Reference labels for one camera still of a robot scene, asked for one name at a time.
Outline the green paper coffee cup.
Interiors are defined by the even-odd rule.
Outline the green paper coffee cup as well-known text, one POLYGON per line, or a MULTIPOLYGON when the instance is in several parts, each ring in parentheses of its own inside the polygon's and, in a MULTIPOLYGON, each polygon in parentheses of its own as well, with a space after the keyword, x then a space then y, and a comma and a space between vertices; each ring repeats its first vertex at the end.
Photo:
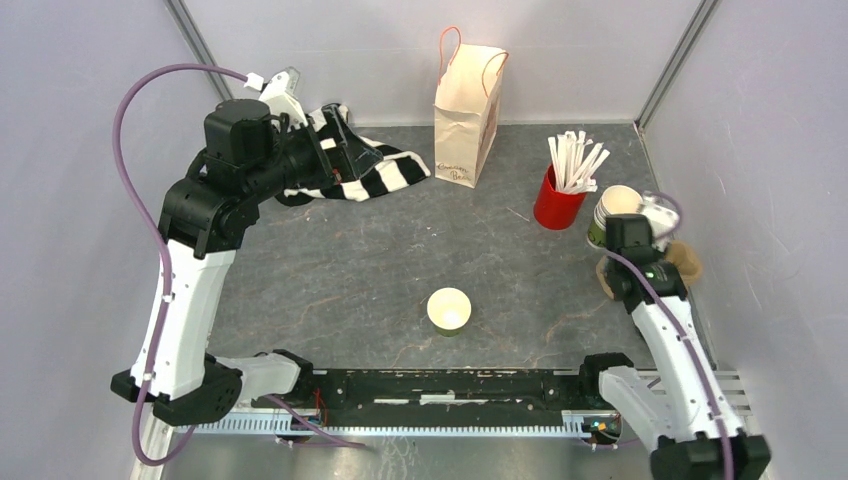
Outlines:
POLYGON ((426 313, 437 333, 451 337, 458 335, 468 323, 472 304, 463 291, 445 287, 429 296, 426 313))

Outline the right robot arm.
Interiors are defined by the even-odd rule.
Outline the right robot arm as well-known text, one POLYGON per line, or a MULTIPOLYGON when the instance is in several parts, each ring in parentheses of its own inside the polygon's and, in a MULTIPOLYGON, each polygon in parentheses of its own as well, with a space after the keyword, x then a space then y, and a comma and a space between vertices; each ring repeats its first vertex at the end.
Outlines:
POLYGON ((664 396, 656 395, 621 353, 588 355, 577 392, 591 408, 610 404, 649 453, 655 479, 758 479, 771 460, 762 435, 746 431, 692 324, 678 269, 656 248, 649 219, 606 220, 602 271, 655 362, 664 396))

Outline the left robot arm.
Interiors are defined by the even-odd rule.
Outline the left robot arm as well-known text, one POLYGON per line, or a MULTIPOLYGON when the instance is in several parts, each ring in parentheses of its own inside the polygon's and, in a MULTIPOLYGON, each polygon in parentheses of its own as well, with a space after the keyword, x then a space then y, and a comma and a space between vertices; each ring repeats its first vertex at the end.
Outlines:
POLYGON ((111 390, 150 405, 174 427, 217 422, 242 401, 277 394, 306 405, 314 381, 304 359, 284 350, 244 358, 208 352, 225 278, 262 203, 303 187, 339 188, 381 153, 328 104, 295 124, 263 101, 229 100, 203 123, 205 145, 163 200, 153 229, 160 277, 145 343, 111 390))

